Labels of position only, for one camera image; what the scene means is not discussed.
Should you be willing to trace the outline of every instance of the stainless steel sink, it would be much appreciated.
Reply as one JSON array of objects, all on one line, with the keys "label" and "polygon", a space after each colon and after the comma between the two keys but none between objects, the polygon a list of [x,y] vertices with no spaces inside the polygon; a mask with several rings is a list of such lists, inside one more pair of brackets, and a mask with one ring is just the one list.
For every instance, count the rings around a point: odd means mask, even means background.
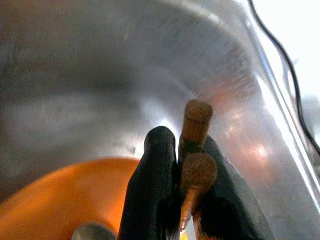
[{"label": "stainless steel sink", "polygon": [[60,167],[176,139],[191,98],[279,239],[320,239],[316,155],[246,0],[0,2],[0,199]]}]

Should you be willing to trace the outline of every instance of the orange object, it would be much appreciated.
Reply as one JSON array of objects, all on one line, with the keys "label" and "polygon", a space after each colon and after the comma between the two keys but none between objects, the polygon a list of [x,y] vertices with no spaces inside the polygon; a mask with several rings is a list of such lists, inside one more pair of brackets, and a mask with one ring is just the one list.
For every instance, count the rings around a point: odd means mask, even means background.
[{"label": "orange object", "polygon": [[86,222],[118,232],[139,161],[106,158],[54,171],[0,205],[0,240],[70,240]]}]

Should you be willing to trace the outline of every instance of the sink basin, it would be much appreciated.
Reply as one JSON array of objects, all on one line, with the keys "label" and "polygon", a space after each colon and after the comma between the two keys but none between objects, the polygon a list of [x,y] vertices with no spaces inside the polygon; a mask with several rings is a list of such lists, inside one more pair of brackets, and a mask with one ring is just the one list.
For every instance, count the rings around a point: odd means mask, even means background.
[{"label": "sink basin", "polygon": [[291,76],[245,0],[3,0],[0,200],[60,167],[139,158],[176,139],[184,107],[213,107],[209,135],[279,239],[320,239],[315,154]]}]

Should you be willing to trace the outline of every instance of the black cable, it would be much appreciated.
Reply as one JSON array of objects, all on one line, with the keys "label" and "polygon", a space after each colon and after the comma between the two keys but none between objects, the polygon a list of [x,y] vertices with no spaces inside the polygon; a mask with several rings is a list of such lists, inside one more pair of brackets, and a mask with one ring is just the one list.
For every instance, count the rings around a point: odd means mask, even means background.
[{"label": "black cable", "polygon": [[300,122],[301,127],[302,127],[302,129],[304,131],[304,134],[309,139],[309,141],[311,142],[311,144],[313,145],[313,147],[315,148],[315,150],[317,151],[317,153],[318,153],[318,155],[320,157],[320,147],[317,144],[315,138],[309,132],[309,129],[307,127],[307,124],[306,124],[306,121],[305,121],[305,118],[304,118],[304,113],[303,113],[303,109],[302,109],[302,102],[301,102],[300,88],[299,88],[298,78],[297,78],[297,75],[296,75],[296,71],[295,71],[294,65],[293,65],[288,53],[286,52],[285,48],[282,46],[282,44],[278,41],[278,39],[267,29],[267,27],[261,21],[260,17],[257,14],[257,11],[256,11],[256,8],[254,6],[253,1],[252,0],[248,0],[248,1],[249,1],[249,5],[251,7],[251,10],[252,10],[253,16],[255,17],[257,23],[262,28],[264,33],[270,38],[272,43],[281,52],[281,54],[283,55],[287,65],[288,65],[288,67],[290,69],[290,72],[291,72],[291,75],[292,75],[292,79],[293,79],[293,84],[294,84],[296,108],[297,108],[299,122]]}]

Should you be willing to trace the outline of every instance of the wooden stick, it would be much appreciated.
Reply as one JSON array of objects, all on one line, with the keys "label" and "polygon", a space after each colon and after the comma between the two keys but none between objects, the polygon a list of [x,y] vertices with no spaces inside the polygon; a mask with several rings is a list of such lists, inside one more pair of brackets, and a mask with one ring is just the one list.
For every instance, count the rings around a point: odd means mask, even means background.
[{"label": "wooden stick", "polygon": [[202,151],[212,115],[211,105],[203,101],[193,99],[185,106],[178,149],[178,166],[180,169],[188,154]]},{"label": "wooden stick", "polygon": [[182,166],[180,191],[184,197],[181,206],[180,230],[184,230],[202,196],[217,178],[217,166],[206,153],[189,154]]}]

